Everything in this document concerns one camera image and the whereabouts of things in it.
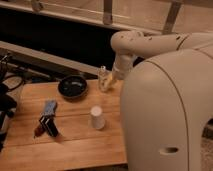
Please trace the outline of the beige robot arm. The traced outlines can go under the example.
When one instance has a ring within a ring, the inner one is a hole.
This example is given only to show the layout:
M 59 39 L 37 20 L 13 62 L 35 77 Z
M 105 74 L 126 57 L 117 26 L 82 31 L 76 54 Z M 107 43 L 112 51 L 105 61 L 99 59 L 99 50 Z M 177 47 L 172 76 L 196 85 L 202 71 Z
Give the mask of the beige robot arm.
M 111 37 L 105 86 L 123 82 L 120 112 L 129 171 L 201 171 L 204 127 L 213 119 L 213 33 Z

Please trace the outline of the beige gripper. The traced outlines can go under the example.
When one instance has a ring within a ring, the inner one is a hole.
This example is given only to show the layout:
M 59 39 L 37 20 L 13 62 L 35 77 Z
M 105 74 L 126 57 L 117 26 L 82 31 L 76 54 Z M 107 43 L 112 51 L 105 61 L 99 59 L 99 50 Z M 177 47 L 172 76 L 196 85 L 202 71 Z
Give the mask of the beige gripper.
M 133 68 L 134 57 L 132 55 L 119 55 L 115 57 L 112 74 L 107 76 L 105 66 L 101 66 L 98 72 L 99 89 L 107 92 L 116 83 L 116 79 L 123 80 Z

